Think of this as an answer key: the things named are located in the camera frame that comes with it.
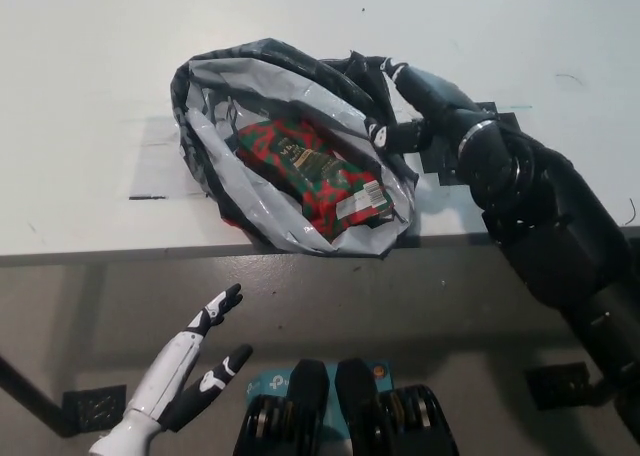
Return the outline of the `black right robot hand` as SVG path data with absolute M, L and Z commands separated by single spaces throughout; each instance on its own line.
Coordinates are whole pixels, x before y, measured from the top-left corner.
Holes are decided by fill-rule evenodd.
M 428 149 L 436 136 L 458 147 L 464 139 L 496 121 L 458 86 L 439 76 L 391 58 L 384 59 L 380 69 L 420 117 L 387 125 L 368 119 L 365 126 L 369 140 L 379 151 L 417 153 Z

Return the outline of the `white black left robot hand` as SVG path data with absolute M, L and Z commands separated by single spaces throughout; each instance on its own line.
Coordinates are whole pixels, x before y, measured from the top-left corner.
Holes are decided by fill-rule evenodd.
M 242 344 L 191 386 L 185 385 L 211 328 L 242 301 L 236 283 L 216 295 L 158 353 L 127 404 L 122 420 L 96 441 L 91 455 L 147 455 L 151 441 L 179 432 L 225 390 L 253 353 Z

